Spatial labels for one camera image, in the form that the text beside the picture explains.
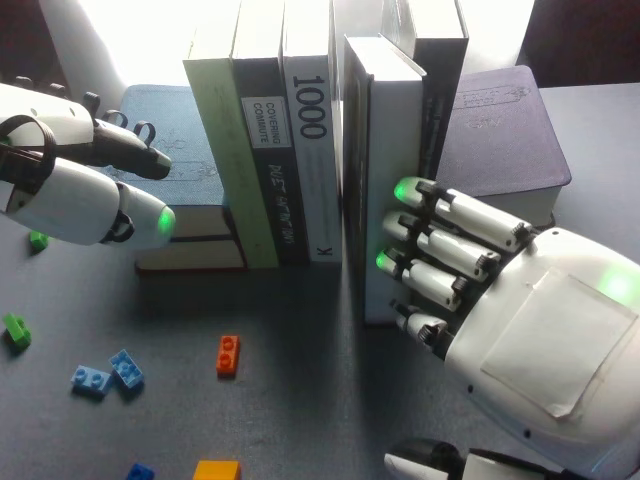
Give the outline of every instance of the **green lego brick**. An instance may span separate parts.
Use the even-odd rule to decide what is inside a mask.
[[[29,234],[29,240],[31,241],[31,246],[36,252],[41,252],[49,245],[49,236],[44,233],[36,232],[35,230]]]
[[[27,348],[31,344],[31,332],[24,324],[22,317],[7,313],[2,321],[6,325],[13,343],[20,348]]]

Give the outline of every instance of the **tabletop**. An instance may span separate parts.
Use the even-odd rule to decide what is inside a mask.
[[[560,226],[640,261],[640,84],[543,90],[573,175]],[[2,478],[124,479],[135,462],[188,480],[201,459],[238,460],[245,480],[388,479],[385,450],[413,436],[542,461],[447,385],[442,363],[350,314],[344,270],[137,276],[130,254],[51,241],[0,218],[1,311],[33,342],[0,342]],[[218,341],[240,336],[235,380]],[[71,392],[79,365],[122,348],[136,396]]]

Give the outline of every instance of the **toy building block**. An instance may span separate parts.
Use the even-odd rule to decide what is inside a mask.
[[[131,389],[144,380],[144,375],[126,350],[120,350],[109,361],[125,387]]]
[[[155,473],[149,467],[136,463],[131,467],[127,480],[153,480]]]
[[[240,339],[235,335],[223,335],[218,348],[216,371],[221,376],[233,376],[238,368]]]
[[[212,462],[201,460],[193,474],[193,480],[240,480],[238,462]]]
[[[49,245],[49,236],[32,230],[29,234],[29,241],[36,252],[41,252]]]
[[[113,378],[100,370],[78,365],[71,377],[73,388],[79,391],[105,396],[111,388]]]
[[[14,315],[13,313],[7,313],[2,321],[7,327],[13,343],[20,348],[27,348],[31,345],[31,332],[25,326],[22,317]]]

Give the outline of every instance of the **blue lego brick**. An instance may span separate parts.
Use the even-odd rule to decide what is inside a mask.
[[[74,388],[96,395],[104,396],[111,388],[113,378],[100,370],[78,365],[76,373],[71,377]]]
[[[140,463],[136,463],[131,467],[127,480],[153,480],[155,473],[149,467],[146,467]]]
[[[116,372],[124,386],[133,388],[144,380],[144,375],[134,363],[126,350],[120,350],[110,359],[113,371]]]

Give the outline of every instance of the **white label on book spine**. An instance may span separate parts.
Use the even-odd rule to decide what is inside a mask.
[[[245,97],[242,108],[253,148],[291,146],[283,97]]]

